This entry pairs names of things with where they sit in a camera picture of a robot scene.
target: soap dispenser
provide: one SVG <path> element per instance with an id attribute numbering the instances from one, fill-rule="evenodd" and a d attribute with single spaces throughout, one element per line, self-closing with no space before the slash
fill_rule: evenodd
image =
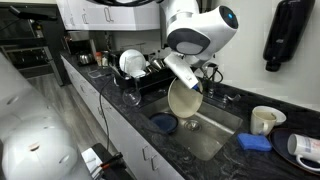
<path id="1" fill-rule="evenodd" d="M 276 72 L 290 61 L 308 23 L 315 0 L 284 0 L 278 4 L 263 58 L 266 70 Z"/>

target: sink drain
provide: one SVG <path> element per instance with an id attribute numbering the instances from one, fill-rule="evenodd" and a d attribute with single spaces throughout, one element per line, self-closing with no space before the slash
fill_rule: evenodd
<path id="1" fill-rule="evenodd" d="M 189 120 L 184 124 L 184 128 L 188 129 L 189 131 L 199 131 L 201 126 L 198 121 Z"/>

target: black granite countertop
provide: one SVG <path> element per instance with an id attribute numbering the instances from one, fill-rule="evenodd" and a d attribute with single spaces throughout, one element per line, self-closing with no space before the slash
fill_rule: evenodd
<path id="1" fill-rule="evenodd" d="M 304 134 L 320 139 L 320 113 L 292 104 L 249 93 L 237 88 L 218 85 L 216 91 L 230 96 L 240 94 L 239 102 L 223 110 L 243 119 L 241 127 L 209 161 L 193 156 L 169 135 L 161 133 L 156 125 L 141 115 L 140 107 L 166 96 L 166 91 L 150 92 L 142 97 L 137 107 L 129 107 L 122 100 L 122 90 L 113 83 L 112 77 L 92 80 L 88 72 L 98 69 L 97 65 L 79 67 L 74 56 L 67 52 L 61 55 L 88 80 L 98 91 L 106 86 L 103 96 L 122 116 L 143 136 L 185 179 L 319 179 L 280 157 L 274 150 L 270 152 L 245 151 L 237 142 L 237 134 L 249 133 L 251 111 L 255 106 L 266 105 L 284 112 L 287 121 L 279 128 L 300 130 Z M 208 103 L 221 107 L 215 101 Z"/>

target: backsplash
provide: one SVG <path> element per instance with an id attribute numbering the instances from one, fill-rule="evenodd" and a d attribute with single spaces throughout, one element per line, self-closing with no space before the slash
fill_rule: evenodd
<path id="1" fill-rule="evenodd" d="M 230 7 L 239 20 L 235 37 L 216 54 L 224 84 L 281 101 L 320 111 L 320 1 L 316 1 L 309 23 L 294 58 L 279 72 L 265 70 L 263 50 L 273 15 L 280 0 L 218 0 Z M 123 45 L 146 43 L 143 53 L 160 49 L 160 31 L 115 32 L 117 49 Z M 165 57 L 170 49 L 161 51 Z"/>

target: cup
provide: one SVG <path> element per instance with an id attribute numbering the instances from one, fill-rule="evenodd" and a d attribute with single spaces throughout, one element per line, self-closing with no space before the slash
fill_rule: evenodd
<path id="1" fill-rule="evenodd" d="M 301 159 L 308 159 L 320 164 L 320 140 L 312 139 L 297 134 L 291 134 L 287 148 L 289 154 L 296 156 L 297 162 L 304 168 L 320 172 L 320 168 L 312 168 L 305 165 Z"/>
<path id="2" fill-rule="evenodd" d="M 278 110 L 267 106 L 255 107 L 251 114 L 251 133 L 268 135 L 277 122 L 275 111 Z"/>

